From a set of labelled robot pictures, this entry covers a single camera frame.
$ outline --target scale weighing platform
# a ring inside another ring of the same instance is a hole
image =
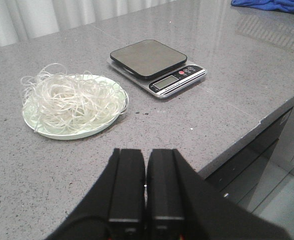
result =
[[[159,99],[172,96],[207,74],[206,69],[187,60],[186,55],[155,40],[113,51],[107,62]]]

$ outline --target gray countertop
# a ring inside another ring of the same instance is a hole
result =
[[[208,69],[157,100],[112,70],[111,51],[158,40]],[[84,139],[45,138],[24,123],[20,78],[50,63],[120,83],[128,112]],[[0,47],[0,239],[43,239],[72,211],[113,148],[177,148],[203,177],[294,104],[294,15],[180,0]]]

